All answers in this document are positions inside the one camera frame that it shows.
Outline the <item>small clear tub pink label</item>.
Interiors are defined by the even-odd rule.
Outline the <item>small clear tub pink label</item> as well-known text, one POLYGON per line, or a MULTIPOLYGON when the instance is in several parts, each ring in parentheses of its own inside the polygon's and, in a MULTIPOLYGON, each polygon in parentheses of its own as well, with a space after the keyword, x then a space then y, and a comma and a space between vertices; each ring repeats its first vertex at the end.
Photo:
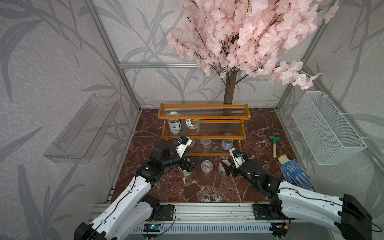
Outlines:
POLYGON ((204 160, 201 163, 201 169, 204 174, 209 174, 213 170, 213 163, 209 160, 204 160))

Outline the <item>green silver-top tin can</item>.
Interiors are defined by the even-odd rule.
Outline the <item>green silver-top tin can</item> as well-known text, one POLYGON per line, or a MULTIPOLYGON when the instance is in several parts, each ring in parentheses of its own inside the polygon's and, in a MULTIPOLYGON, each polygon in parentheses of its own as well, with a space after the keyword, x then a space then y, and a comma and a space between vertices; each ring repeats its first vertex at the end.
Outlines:
POLYGON ((221 160, 220 163, 219 163, 219 173, 222 175, 222 176, 230 176, 231 173, 230 172, 226 172, 226 168, 229 167, 231 165, 231 162, 228 161, 228 160, 221 160))

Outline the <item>clear jar red label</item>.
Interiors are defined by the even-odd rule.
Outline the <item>clear jar red label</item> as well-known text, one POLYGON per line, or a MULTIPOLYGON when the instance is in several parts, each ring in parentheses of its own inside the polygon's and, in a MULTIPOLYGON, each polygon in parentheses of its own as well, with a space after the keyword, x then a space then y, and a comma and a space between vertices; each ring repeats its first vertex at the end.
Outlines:
POLYGON ((188 135, 196 136, 200 131, 200 120, 199 119, 186 119, 185 121, 188 135))

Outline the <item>orange wooden three-tier shelf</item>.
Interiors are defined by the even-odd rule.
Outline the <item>orange wooden three-tier shelf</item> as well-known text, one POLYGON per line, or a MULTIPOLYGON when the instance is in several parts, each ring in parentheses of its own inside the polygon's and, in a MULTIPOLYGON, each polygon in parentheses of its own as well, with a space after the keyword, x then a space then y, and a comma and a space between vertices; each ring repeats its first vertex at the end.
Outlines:
POLYGON ((162 138, 173 140, 184 135, 195 140, 192 152, 188 157, 229 157, 230 153, 221 147, 222 140, 234 140, 234 147, 242 149, 241 142, 246 140, 245 121, 251 119, 251 113, 245 105, 183 105, 160 104, 158 118, 164 121, 162 138), (167 119, 170 112, 179 112, 178 118, 182 122, 182 131, 178 135, 170 132, 167 119), (199 119, 200 131, 196 136, 188 135, 186 119, 199 119), (203 149, 201 139, 212 140, 209 149, 203 149))

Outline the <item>tall jar strawberry lid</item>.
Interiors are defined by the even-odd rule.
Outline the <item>tall jar strawberry lid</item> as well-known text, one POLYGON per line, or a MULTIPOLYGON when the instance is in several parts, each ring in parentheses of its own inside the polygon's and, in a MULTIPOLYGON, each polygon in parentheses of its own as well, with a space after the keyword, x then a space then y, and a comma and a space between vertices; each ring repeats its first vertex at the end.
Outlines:
POLYGON ((189 172, 187 172, 186 170, 182 170, 180 166, 178 166, 178 169, 181 173, 183 173, 184 177, 188 177, 190 175, 189 172))

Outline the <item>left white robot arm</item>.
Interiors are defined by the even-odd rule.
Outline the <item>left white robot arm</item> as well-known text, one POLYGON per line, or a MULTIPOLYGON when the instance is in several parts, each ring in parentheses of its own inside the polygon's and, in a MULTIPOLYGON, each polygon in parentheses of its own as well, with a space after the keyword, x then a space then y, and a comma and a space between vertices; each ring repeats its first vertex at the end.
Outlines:
POLYGON ((174 146, 167 140, 156 142, 150 158, 139 167, 126 189, 91 223, 81 223, 75 240, 124 240, 141 223, 154 219, 160 211, 159 200, 148 195, 163 177, 165 169, 179 166, 191 172, 195 163, 185 155, 191 152, 192 139, 181 136, 174 146))

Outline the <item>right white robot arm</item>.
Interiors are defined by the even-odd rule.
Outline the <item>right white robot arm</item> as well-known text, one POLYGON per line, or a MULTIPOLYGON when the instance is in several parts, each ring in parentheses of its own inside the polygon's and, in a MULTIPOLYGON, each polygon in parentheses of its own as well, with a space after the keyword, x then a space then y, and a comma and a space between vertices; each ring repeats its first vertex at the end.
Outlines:
POLYGON ((328 196, 269 176, 255 161, 224 164, 227 175, 241 176, 270 200, 269 217, 283 217, 317 224, 342 235, 345 240, 371 240, 372 216, 353 196, 328 196))

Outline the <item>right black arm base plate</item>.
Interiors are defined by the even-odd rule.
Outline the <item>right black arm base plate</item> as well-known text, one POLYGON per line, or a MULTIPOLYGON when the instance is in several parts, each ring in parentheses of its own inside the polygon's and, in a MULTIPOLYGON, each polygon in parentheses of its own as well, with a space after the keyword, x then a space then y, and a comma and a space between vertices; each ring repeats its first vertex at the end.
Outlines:
POLYGON ((281 207, 279 205, 274 204, 260 204, 260 203, 253 203, 252 204, 253 214, 255 217, 255 220, 294 220, 295 218, 288 218, 285 216, 282 211, 281 207))

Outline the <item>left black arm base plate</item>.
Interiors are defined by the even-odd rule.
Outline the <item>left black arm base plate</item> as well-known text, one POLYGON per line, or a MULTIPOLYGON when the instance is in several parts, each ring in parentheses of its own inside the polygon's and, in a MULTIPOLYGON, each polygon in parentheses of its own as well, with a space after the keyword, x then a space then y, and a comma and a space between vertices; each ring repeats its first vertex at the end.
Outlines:
POLYGON ((175 206, 171 204, 167 205, 160 205, 160 209, 158 211, 158 214, 156 216, 156 221, 173 221, 176 216, 175 212, 175 206))

